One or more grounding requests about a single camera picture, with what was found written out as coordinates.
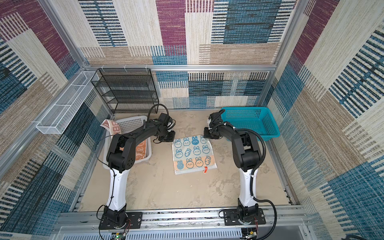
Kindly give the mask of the blue bunny towel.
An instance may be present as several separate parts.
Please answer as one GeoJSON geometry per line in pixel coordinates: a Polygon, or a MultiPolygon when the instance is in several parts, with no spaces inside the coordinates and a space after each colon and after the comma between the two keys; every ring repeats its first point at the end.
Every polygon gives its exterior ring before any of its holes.
{"type": "Polygon", "coordinates": [[[176,175],[217,168],[212,144],[202,135],[175,139],[172,152],[176,175]]]}

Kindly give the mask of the white plastic basket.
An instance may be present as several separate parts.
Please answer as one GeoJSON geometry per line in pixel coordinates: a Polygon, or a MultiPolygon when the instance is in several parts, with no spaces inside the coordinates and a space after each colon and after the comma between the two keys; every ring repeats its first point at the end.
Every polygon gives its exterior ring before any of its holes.
{"type": "MultiPolygon", "coordinates": [[[[129,117],[125,119],[115,120],[115,122],[120,126],[122,134],[132,132],[139,127],[141,127],[144,123],[144,120],[147,120],[146,116],[135,116],[129,117]]],[[[104,153],[101,160],[104,164],[108,164],[106,157],[107,151],[109,149],[112,137],[109,137],[110,131],[106,129],[105,138],[104,138],[104,153]]],[[[139,144],[138,149],[143,149],[146,147],[145,156],[135,161],[135,165],[139,163],[148,162],[150,157],[152,156],[152,146],[151,146],[151,138],[146,139],[146,144],[139,144]]]]}

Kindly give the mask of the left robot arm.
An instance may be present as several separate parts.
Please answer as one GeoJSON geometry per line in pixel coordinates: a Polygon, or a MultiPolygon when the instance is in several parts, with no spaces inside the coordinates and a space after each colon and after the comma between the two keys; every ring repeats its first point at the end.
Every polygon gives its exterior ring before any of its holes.
{"type": "Polygon", "coordinates": [[[157,119],[142,120],[141,126],[129,133],[122,133],[121,126],[113,120],[104,120],[101,127],[110,132],[110,146],[106,155],[111,183],[109,200],[104,206],[100,226],[121,229],[128,224],[125,197],[130,169],[136,162],[137,146],[155,136],[164,142],[172,142],[176,124],[170,116],[161,114],[157,119]]]}

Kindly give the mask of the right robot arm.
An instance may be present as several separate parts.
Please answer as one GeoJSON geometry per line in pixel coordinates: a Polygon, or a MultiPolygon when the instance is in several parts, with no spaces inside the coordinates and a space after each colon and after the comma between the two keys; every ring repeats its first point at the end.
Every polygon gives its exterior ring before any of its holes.
{"type": "Polygon", "coordinates": [[[206,139],[226,138],[232,143],[233,159],[240,171],[240,195],[237,217],[240,224],[249,225],[259,214],[256,201],[256,176],[265,159],[260,149],[258,136],[248,129],[238,129],[228,122],[218,123],[204,128],[206,139]]]}

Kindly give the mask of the orange rabbit towel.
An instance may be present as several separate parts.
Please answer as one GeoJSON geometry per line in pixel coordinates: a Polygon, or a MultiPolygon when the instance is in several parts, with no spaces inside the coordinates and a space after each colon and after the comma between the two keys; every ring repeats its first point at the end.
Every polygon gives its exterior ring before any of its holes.
{"type": "MultiPolygon", "coordinates": [[[[115,120],[108,120],[108,119],[105,119],[101,124],[100,126],[102,128],[104,128],[105,130],[109,130],[110,131],[110,135],[109,137],[113,137],[114,134],[122,134],[121,132],[121,128],[120,126],[115,122],[115,120]]],[[[144,147],[143,149],[138,149],[138,146],[136,147],[136,160],[142,158],[143,156],[145,156],[145,150],[146,150],[146,147],[144,147]]]]}

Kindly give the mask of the teal plastic basket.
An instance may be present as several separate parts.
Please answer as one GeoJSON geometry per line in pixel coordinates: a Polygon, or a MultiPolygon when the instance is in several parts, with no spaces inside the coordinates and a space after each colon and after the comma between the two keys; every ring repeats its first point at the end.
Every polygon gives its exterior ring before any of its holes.
{"type": "Polygon", "coordinates": [[[281,135],[277,122],[267,107],[228,107],[223,110],[223,121],[238,129],[253,130],[265,142],[281,135]]]}

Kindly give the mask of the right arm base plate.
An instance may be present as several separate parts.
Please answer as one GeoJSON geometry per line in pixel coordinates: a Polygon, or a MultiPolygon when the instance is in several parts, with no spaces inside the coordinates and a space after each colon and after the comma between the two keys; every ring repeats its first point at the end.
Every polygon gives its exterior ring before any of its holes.
{"type": "Polygon", "coordinates": [[[250,225],[265,225],[266,218],[263,209],[258,208],[251,212],[242,212],[238,209],[223,209],[219,212],[219,217],[224,220],[226,226],[250,226],[250,225]]]}

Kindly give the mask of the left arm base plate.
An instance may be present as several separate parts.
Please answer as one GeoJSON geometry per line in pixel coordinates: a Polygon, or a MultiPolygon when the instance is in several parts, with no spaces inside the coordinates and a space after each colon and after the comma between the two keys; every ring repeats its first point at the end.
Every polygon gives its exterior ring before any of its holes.
{"type": "Polygon", "coordinates": [[[99,230],[139,229],[142,223],[142,212],[111,212],[102,215],[99,230]]]}

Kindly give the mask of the white mesh wall tray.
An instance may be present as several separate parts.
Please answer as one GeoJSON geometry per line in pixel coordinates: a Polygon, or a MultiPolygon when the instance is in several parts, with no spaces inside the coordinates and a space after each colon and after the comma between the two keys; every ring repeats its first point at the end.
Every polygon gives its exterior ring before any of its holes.
{"type": "Polygon", "coordinates": [[[81,72],[36,125],[44,135],[61,135],[93,89],[95,72],[81,72]]]}

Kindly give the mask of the aluminium front rail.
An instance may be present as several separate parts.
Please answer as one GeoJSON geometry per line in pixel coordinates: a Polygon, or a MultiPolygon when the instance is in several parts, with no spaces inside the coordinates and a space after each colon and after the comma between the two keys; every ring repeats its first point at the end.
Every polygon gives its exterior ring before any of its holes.
{"type": "MultiPolygon", "coordinates": [[[[132,210],[126,212],[126,219],[133,230],[163,228],[209,228],[209,227],[265,227],[272,225],[307,225],[308,217],[302,206],[260,206],[256,216],[240,221],[234,207],[192,208],[164,210],[132,210]]],[[[63,230],[114,230],[102,212],[72,212],[60,214],[53,229],[57,234],[63,230]]]]}

